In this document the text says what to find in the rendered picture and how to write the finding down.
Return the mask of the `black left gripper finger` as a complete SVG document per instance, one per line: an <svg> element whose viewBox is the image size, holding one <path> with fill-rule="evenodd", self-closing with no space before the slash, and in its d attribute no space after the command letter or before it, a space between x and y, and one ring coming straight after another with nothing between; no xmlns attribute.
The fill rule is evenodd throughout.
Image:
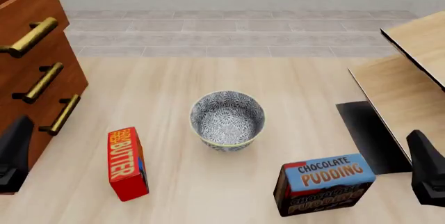
<svg viewBox="0 0 445 224"><path fill-rule="evenodd" d="M29 171L29 145L34 123L27 115L21 115L0 136L0 165Z"/></svg>

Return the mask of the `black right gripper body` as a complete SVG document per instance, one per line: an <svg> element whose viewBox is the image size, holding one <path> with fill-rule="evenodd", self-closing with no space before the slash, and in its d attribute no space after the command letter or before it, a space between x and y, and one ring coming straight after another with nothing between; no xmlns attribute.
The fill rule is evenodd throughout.
<svg viewBox="0 0 445 224"><path fill-rule="evenodd" d="M421 205L445 207L445 178L427 179L413 174L411 186Z"/></svg>

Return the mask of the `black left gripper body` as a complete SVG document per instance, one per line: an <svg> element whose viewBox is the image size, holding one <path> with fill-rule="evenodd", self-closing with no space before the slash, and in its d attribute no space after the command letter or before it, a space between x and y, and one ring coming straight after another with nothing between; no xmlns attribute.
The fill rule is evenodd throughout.
<svg viewBox="0 0 445 224"><path fill-rule="evenodd" d="M18 192L27 175L27 171L0 165L0 193Z"/></svg>

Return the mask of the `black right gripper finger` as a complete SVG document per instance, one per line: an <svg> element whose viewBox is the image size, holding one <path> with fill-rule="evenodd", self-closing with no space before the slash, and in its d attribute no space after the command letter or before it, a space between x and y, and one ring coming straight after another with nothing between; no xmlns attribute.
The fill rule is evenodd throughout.
<svg viewBox="0 0 445 224"><path fill-rule="evenodd" d="M407 136L413 178L420 182L445 182L445 157L422 131L415 129Z"/></svg>

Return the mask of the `black patterned bowl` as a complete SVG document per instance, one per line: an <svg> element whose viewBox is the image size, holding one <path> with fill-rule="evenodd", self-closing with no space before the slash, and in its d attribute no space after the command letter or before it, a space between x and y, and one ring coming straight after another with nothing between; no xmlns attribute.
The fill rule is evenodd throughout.
<svg viewBox="0 0 445 224"><path fill-rule="evenodd" d="M251 96L232 90L212 92L191 107L190 123L200 140L221 152L252 144L264 129L266 115Z"/></svg>

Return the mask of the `pale wood panel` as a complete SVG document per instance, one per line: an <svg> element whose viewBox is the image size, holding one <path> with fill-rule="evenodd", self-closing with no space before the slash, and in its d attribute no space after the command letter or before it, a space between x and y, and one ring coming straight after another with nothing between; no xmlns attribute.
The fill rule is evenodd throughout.
<svg viewBox="0 0 445 224"><path fill-rule="evenodd" d="M445 156L445 92L425 73L400 54L348 71L404 153L417 129Z"/></svg>
<svg viewBox="0 0 445 224"><path fill-rule="evenodd" d="M380 33L445 92L445 10Z"/></svg>

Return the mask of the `chocolate pudding box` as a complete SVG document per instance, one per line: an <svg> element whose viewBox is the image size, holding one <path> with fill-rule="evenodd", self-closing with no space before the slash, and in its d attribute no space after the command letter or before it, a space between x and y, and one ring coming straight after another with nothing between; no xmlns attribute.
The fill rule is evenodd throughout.
<svg viewBox="0 0 445 224"><path fill-rule="evenodd" d="M353 207L375 179L359 153L297 161L282 165L273 195L282 217Z"/></svg>

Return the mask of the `red butter box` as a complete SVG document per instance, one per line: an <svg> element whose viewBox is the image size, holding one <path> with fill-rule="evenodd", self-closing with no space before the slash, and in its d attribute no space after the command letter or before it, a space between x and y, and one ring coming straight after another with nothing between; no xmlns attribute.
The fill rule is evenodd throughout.
<svg viewBox="0 0 445 224"><path fill-rule="evenodd" d="M143 147L135 127L108 134L107 161L109 184L121 201L149 194Z"/></svg>

